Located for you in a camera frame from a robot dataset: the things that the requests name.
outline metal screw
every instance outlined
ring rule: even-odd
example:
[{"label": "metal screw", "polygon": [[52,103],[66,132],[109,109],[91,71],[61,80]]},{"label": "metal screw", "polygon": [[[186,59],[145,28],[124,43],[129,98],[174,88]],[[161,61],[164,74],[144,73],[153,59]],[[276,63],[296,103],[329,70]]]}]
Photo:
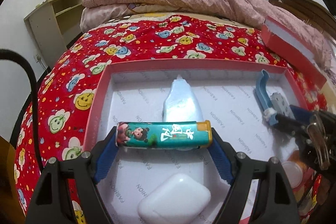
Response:
[{"label": "metal screw", "polygon": [[91,153],[89,151],[84,151],[81,155],[84,159],[87,159],[88,157],[91,156]]},{"label": "metal screw", "polygon": [[244,158],[246,158],[246,154],[244,152],[238,152],[237,153],[237,157],[241,160],[243,160]]},{"label": "metal screw", "polygon": [[278,164],[279,163],[279,159],[277,157],[272,157],[271,158],[271,162],[274,164]]},{"label": "metal screw", "polygon": [[48,162],[50,163],[50,164],[54,164],[55,162],[56,162],[56,158],[55,157],[51,157],[49,160],[48,160]]}]

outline white box liner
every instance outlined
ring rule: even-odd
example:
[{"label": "white box liner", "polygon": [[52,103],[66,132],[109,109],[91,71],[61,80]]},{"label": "white box liner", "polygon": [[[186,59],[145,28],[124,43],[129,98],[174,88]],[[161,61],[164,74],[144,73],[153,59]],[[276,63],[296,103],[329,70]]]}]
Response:
[{"label": "white box liner", "polygon": [[[297,150],[293,138],[272,132],[263,124],[253,94],[260,72],[230,70],[174,70],[113,74],[105,96],[97,141],[117,122],[160,122],[163,102],[172,81],[181,74],[191,85],[204,119],[220,137],[250,158],[285,161]],[[270,74],[267,92],[281,93],[289,104],[299,105],[283,74]],[[138,203],[176,173],[185,173],[211,192],[209,205],[192,224],[212,223],[230,186],[223,181],[206,149],[192,151],[121,148],[107,177],[98,184],[104,204],[115,223],[145,223]],[[258,180],[251,185],[241,219],[250,216]]]}]

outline wooden headboard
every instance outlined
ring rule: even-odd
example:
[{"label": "wooden headboard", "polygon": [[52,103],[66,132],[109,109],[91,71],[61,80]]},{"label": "wooden headboard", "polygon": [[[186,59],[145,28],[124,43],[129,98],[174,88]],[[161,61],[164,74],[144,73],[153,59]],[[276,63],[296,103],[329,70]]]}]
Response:
[{"label": "wooden headboard", "polygon": [[327,9],[313,0],[268,0],[271,4],[286,9],[304,23],[322,33],[335,47],[336,19]]}]

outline blue gripper pad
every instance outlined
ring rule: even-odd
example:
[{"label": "blue gripper pad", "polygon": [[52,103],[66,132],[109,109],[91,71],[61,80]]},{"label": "blue gripper pad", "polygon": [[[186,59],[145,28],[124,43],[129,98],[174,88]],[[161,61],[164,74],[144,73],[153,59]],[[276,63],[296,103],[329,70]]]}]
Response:
[{"label": "blue gripper pad", "polygon": [[227,183],[232,186],[235,178],[231,172],[231,162],[215,139],[212,140],[212,145],[208,147],[208,151],[213,162],[215,163],[220,177],[223,180],[226,180]]},{"label": "blue gripper pad", "polygon": [[103,152],[100,154],[96,162],[96,173],[93,177],[95,183],[99,183],[102,179],[106,178],[111,165],[117,155],[118,147],[115,145],[115,134],[113,134],[109,143],[106,145]]}]

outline black cable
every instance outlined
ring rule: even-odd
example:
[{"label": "black cable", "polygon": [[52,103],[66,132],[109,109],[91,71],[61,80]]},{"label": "black cable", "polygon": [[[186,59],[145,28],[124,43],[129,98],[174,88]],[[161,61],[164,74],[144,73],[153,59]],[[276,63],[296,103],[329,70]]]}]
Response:
[{"label": "black cable", "polygon": [[9,60],[14,63],[17,63],[20,65],[26,72],[28,78],[29,78],[29,83],[30,83],[30,88],[31,88],[31,104],[32,104],[32,116],[33,116],[33,142],[34,142],[34,150],[35,150],[35,156],[37,159],[37,164],[39,166],[40,172],[42,173],[43,170],[43,164],[42,164],[42,159],[41,159],[41,154],[40,154],[40,147],[39,147],[39,138],[38,138],[38,118],[37,118],[37,84],[36,84],[36,78],[34,71],[32,67],[30,66],[29,62],[22,57],[20,54],[13,52],[11,50],[6,50],[6,49],[0,49],[0,60]]}]

